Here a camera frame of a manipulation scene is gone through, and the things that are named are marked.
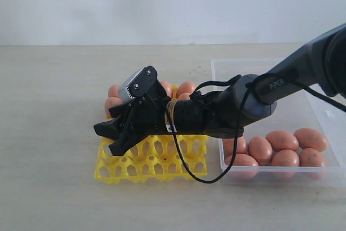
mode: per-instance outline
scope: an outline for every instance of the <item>black wire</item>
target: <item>black wire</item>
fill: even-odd
[[[230,79],[229,81],[227,82],[217,82],[217,81],[209,81],[209,82],[204,82],[202,84],[200,84],[198,86],[198,89],[202,88],[202,87],[206,87],[208,86],[209,84],[215,84],[215,85],[218,85],[220,86],[228,86],[228,85],[232,85],[234,84],[241,76],[240,75],[237,75],[236,77]],[[171,115],[169,114],[169,111],[168,111],[168,108],[165,106],[165,112],[166,112],[166,115],[167,115],[167,118],[168,118],[168,121],[169,121],[169,124],[170,124],[170,127],[171,129],[173,129],[172,131],[172,134],[173,134],[173,138],[174,138],[174,141],[175,141],[175,146],[177,148],[177,151],[178,151],[178,155],[180,157],[180,160],[182,161],[183,165],[184,165],[184,168],[186,169],[186,171],[189,173],[189,175],[195,179],[196,181],[198,182],[202,182],[202,183],[206,183],[206,184],[213,184],[215,182],[217,182],[218,180],[220,180],[224,175],[226,175],[229,170],[232,168],[233,164],[234,164],[234,161],[235,161],[235,158],[236,158],[236,150],[237,150],[237,145],[238,145],[238,134],[239,134],[239,130],[240,130],[240,121],[241,121],[241,116],[242,116],[242,111],[244,109],[244,106],[245,106],[245,102],[247,101],[250,93],[252,91],[254,91],[254,88],[256,87],[257,84],[260,83],[261,80],[264,80],[265,78],[269,78],[269,77],[275,77],[275,78],[281,78],[283,80],[285,80],[286,82],[288,83],[291,83],[297,87],[300,87],[301,89],[307,91],[308,93],[310,93],[311,95],[319,98],[320,100],[323,100],[331,105],[333,105],[334,107],[346,112],[346,106],[344,106],[343,104],[327,97],[327,96],[324,96],[322,95],[321,93],[318,93],[316,91],[314,91],[313,89],[309,88],[308,86],[302,84],[301,82],[298,82],[298,81],[295,81],[295,80],[292,80],[290,78],[287,78],[287,77],[283,77],[277,73],[265,73],[265,74],[262,74],[260,76],[258,76],[257,78],[255,78],[250,84],[247,84],[247,90],[244,94],[244,97],[241,101],[241,104],[240,104],[240,107],[239,107],[239,111],[238,111],[238,117],[237,117],[237,121],[236,121],[236,129],[235,129],[235,138],[234,138],[234,148],[233,148],[233,153],[232,153],[232,158],[231,158],[231,161],[229,163],[229,165],[227,166],[227,168],[221,173],[219,174],[216,178],[212,179],[212,180],[204,180],[204,179],[200,179],[199,177],[197,177],[196,175],[194,175],[190,169],[189,169],[189,166],[187,165],[187,163],[185,162],[184,158],[183,158],[183,155],[182,155],[182,152],[179,148],[179,144],[178,144],[178,139],[177,139],[177,136],[176,136],[176,133],[174,132],[174,126],[173,126],[173,122],[172,122],[172,118],[171,118]]]

